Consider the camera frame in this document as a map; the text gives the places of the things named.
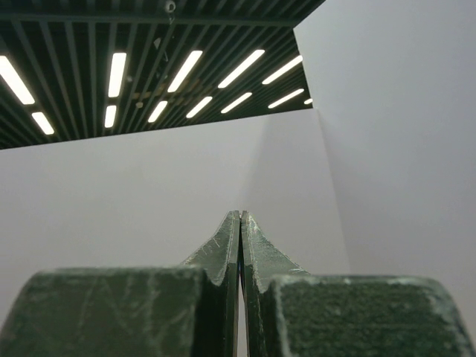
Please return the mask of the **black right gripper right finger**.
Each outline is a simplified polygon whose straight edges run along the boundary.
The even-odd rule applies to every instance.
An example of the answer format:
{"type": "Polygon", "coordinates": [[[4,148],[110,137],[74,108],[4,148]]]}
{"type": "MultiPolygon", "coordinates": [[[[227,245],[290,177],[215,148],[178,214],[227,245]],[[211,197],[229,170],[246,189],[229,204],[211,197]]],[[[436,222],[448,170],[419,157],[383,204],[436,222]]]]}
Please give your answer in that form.
{"type": "Polygon", "coordinates": [[[240,245],[250,356],[473,356],[451,295],[436,280],[310,274],[244,212],[240,245]]]}

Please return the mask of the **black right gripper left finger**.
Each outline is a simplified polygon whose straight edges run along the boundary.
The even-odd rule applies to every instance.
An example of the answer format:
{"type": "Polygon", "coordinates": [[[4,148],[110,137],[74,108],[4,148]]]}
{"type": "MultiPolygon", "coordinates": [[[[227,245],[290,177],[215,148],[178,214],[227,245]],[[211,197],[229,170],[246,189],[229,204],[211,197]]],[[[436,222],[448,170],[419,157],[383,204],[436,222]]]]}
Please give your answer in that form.
{"type": "Polygon", "coordinates": [[[172,267],[33,275],[1,328],[3,356],[235,356],[240,214],[172,267]]]}

